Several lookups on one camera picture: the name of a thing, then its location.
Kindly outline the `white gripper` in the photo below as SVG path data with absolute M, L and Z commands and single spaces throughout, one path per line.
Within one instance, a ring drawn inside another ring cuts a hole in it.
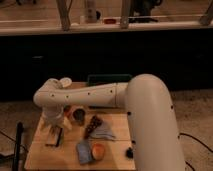
M 51 126 L 51 127 L 58 126 L 58 127 L 60 127 L 59 134 L 58 134 L 58 139 L 57 139 L 57 142 L 56 142 L 56 145 L 55 145 L 56 147 L 58 147 L 59 144 L 60 144 L 63 128 L 68 130 L 68 131 L 72 130 L 71 122 L 63 114 L 59 114 L 59 115 L 54 116 L 54 117 L 50 117 L 50 116 L 47 116 L 47 115 L 43 114 L 42 115 L 42 120 L 43 120 L 43 123 L 42 123 L 42 126 L 41 126 L 42 129 L 44 129 L 44 128 L 48 127 L 48 126 Z

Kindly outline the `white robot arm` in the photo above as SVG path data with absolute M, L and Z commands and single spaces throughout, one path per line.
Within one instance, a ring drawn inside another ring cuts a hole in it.
M 56 123 L 64 106 L 115 107 L 127 114 L 137 171 L 185 171 L 185 158 L 170 93 L 152 74 L 140 74 L 126 83 L 64 89 L 48 79 L 34 94 L 43 116 Z

